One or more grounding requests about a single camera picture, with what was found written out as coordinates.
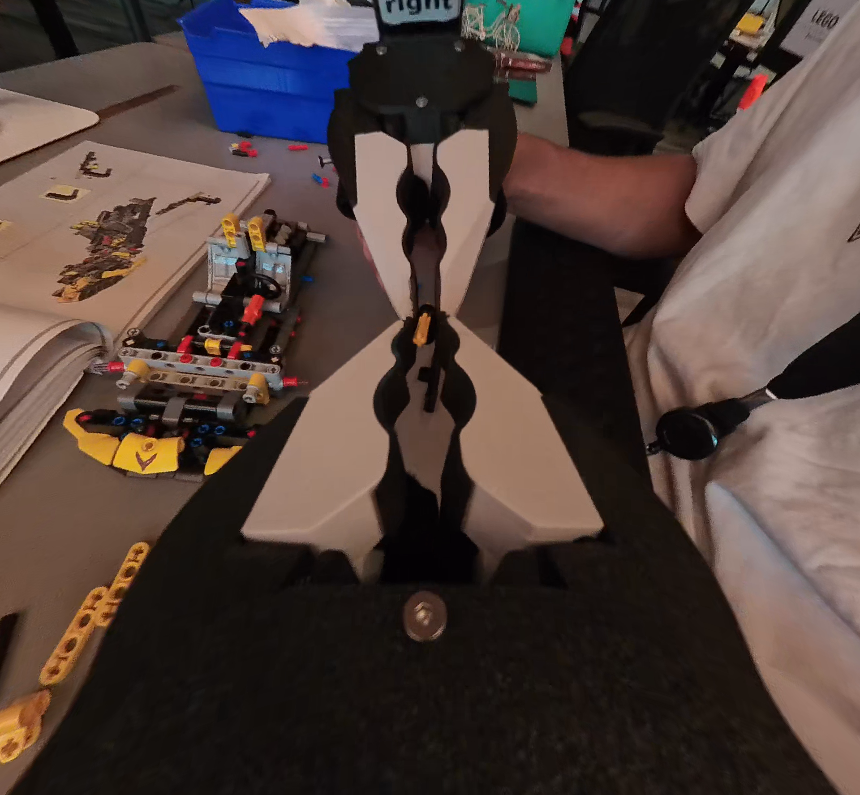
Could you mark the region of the person's right forearm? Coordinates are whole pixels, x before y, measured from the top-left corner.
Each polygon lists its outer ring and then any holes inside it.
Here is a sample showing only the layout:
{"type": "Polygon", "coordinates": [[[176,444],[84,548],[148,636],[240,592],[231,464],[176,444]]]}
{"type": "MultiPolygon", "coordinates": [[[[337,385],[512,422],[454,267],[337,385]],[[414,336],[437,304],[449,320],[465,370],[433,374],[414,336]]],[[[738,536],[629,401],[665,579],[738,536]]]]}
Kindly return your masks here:
{"type": "Polygon", "coordinates": [[[503,183],[508,211],[629,259],[676,258],[701,239],[685,211],[691,155],[608,157],[520,133],[503,183]]]}

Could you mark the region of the yellow lego liftarm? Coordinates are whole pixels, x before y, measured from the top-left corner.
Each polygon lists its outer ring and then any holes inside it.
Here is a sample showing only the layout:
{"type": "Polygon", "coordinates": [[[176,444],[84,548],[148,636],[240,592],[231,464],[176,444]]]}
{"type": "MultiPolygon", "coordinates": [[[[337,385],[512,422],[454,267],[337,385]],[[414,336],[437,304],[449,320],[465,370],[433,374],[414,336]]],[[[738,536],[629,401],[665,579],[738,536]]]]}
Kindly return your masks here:
{"type": "Polygon", "coordinates": [[[61,639],[39,673],[39,685],[53,688],[63,682],[76,667],[95,629],[102,626],[102,611],[108,599],[108,587],[92,589],[65,629],[61,639]]]}
{"type": "Polygon", "coordinates": [[[146,541],[137,542],[129,548],[101,602],[95,618],[96,627],[107,628],[113,622],[125,594],[139,573],[150,550],[151,546],[146,541]]]}

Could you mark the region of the scattered small lego pins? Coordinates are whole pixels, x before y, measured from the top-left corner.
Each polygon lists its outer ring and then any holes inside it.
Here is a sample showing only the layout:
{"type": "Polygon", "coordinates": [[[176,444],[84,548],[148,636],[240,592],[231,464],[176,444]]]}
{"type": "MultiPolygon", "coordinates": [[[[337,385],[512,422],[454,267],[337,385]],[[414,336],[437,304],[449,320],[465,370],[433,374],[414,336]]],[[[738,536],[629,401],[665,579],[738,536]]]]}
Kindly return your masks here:
{"type": "MultiPolygon", "coordinates": [[[[312,154],[315,145],[305,142],[287,142],[286,151],[290,155],[306,157],[310,164],[309,178],[320,188],[332,187],[331,175],[336,172],[334,163],[328,154],[312,154]]],[[[250,139],[231,142],[229,151],[232,156],[254,159],[259,155],[259,148],[250,139]]]]}

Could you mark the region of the empty white paper bags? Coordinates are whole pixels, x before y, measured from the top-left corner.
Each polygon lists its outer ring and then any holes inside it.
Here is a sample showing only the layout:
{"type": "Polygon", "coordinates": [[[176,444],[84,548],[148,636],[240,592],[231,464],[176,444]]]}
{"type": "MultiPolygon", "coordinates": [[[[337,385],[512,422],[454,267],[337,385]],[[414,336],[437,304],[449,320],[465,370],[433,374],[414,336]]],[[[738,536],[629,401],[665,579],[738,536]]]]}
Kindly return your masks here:
{"type": "Polygon", "coordinates": [[[380,41],[373,8],[351,5],[347,0],[299,0],[293,5],[273,0],[271,4],[240,6],[238,10],[265,48],[290,43],[358,53],[365,44],[380,41]]]}

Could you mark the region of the black lego beam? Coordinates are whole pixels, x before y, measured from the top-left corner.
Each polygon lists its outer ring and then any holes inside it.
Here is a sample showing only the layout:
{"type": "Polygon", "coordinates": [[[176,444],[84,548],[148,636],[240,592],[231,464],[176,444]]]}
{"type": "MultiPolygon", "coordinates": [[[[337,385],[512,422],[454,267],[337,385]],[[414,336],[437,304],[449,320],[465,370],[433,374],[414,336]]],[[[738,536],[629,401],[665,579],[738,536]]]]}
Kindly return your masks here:
{"type": "Polygon", "coordinates": [[[425,386],[422,410],[427,414],[431,414],[436,410],[439,390],[442,386],[445,349],[440,339],[436,338],[432,344],[427,345],[422,350],[428,353],[429,358],[420,366],[417,378],[425,386]]]}

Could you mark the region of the person in white T-shirt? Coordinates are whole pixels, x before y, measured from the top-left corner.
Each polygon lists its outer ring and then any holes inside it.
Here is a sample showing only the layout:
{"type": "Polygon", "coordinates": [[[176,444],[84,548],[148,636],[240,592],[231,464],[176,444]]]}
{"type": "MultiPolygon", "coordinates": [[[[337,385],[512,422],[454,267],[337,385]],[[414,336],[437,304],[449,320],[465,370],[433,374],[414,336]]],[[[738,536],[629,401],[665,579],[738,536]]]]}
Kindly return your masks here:
{"type": "MultiPolygon", "coordinates": [[[[739,398],[858,315],[858,5],[693,150],[701,239],[627,331],[643,435],[739,398]]],[[[715,454],[649,461],[774,701],[840,793],[858,793],[858,386],[752,412],[715,454]]]]}

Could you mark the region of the small white bicycle model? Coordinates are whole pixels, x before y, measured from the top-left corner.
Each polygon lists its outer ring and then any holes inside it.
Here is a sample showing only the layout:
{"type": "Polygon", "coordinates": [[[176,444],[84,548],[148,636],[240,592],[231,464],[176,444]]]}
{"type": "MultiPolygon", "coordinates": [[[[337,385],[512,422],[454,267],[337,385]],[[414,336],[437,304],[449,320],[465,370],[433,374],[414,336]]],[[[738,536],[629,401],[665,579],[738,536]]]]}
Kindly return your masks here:
{"type": "Polygon", "coordinates": [[[476,40],[489,48],[514,52],[520,49],[519,20],[522,5],[497,0],[499,10],[487,18],[487,5],[466,4],[461,19],[461,36],[476,40]]]}

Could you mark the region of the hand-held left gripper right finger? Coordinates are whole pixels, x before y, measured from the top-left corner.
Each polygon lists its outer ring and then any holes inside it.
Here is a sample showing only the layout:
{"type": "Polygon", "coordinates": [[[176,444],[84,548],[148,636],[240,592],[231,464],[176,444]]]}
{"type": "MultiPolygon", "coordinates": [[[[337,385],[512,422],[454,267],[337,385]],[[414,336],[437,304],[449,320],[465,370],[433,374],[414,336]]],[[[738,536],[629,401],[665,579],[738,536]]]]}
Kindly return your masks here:
{"type": "Polygon", "coordinates": [[[439,402],[453,422],[440,520],[477,549],[488,581],[509,553],[593,539],[604,529],[543,395],[459,319],[437,336],[439,402]]]}

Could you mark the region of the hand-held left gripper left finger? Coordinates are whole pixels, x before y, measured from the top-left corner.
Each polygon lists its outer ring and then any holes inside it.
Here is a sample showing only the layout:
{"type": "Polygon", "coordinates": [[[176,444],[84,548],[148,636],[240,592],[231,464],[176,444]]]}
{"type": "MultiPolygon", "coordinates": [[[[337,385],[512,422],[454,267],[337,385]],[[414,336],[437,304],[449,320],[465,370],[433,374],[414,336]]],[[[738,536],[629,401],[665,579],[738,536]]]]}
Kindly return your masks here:
{"type": "Polygon", "coordinates": [[[396,321],[306,400],[242,528],[251,541],[342,553],[361,581],[403,522],[396,422],[410,403],[416,319],[396,321]]]}

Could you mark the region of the blue plastic bin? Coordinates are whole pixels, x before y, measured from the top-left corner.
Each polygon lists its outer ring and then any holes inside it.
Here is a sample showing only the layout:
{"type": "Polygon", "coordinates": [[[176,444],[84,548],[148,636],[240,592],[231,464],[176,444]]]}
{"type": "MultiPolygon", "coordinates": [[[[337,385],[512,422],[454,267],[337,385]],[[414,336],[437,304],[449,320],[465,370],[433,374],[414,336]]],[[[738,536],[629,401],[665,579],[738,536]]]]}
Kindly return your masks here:
{"type": "Polygon", "coordinates": [[[327,143],[335,92],[348,86],[354,52],[265,46],[234,0],[209,0],[179,24],[221,131],[327,143]]]}

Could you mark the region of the lego instruction booklet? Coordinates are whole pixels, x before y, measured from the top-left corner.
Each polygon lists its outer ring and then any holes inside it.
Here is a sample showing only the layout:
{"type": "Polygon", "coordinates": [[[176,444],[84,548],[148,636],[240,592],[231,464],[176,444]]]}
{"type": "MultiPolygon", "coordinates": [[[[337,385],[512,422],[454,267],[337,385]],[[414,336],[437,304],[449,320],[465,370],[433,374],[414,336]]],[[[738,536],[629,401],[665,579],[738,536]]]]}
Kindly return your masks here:
{"type": "Polygon", "coordinates": [[[2,185],[2,481],[270,181],[85,141],[2,185]]]}

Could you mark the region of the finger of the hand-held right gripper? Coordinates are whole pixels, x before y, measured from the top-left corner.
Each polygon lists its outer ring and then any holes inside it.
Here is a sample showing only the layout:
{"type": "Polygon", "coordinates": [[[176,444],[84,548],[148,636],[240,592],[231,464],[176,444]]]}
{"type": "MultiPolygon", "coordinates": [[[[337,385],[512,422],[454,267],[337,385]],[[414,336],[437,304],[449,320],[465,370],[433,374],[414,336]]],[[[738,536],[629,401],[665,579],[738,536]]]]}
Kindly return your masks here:
{"type": "Polygon", "coordinates": [[[406,188],[413,177],[409,148],[384,133],[358,134],[356,221],[396,315],[414,314],[416,281],[408,242],[406,188]]]}
{"type": "Polygon", "coordinates": [[[456,316],[489,229],[489,131],[462,129],[436,146],[434,184],[445,206],[439,218],[437,308],[456,316]]]}

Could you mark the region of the brown wooden strip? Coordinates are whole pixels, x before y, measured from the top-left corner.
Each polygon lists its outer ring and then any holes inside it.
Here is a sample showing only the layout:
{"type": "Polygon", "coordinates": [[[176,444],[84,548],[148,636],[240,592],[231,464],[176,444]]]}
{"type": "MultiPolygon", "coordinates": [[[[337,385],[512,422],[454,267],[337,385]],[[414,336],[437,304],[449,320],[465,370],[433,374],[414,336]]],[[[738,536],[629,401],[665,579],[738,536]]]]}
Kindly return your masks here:
{"type": "Polygon", "coordinates": [[[139,94],[131,99],[110,104],[109,106],[98,110],[96,114],[100,118],[100,121],[105,121],[115,116],[119,116],[123,113],[134,111],[149,103],[153,103],[158,99],[165,98],[166,96],[172,95],[180,89],[181,88],[176,84],[163,86],[157,88],[156,90],[139,94]]]}

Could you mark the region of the lego car chassis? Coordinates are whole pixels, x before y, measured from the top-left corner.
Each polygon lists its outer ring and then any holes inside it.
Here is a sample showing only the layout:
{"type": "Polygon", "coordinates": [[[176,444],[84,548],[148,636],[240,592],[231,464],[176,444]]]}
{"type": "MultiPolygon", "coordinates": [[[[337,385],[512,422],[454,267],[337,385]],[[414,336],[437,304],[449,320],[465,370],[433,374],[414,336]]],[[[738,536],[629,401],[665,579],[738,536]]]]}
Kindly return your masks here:
{"type": "Polygon", "coordinates": [[[249,421],[305,384],[285,369],[302,322],[301,287],[328,236],[274,210],[227,215],[207,240],[207,287],[192,296],[167,338],[126,331],[114,359],[94,367],[115,379],[115,409],[70,410],[77,450],[133,478],[203,481],[255,436],[249,421]]]}

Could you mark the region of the black office chair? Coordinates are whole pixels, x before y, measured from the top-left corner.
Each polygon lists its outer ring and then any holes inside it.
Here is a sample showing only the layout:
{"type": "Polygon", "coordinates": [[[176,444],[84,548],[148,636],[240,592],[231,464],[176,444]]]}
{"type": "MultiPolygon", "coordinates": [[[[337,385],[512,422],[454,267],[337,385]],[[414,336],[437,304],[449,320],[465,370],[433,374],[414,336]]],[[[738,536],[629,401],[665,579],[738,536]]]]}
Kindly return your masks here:
{"type": "Polygon", "coordinates": [[[668,0],[610,0],[563,80],[568,145],[589,155],[650,155],[662,137],[668,0]]]}

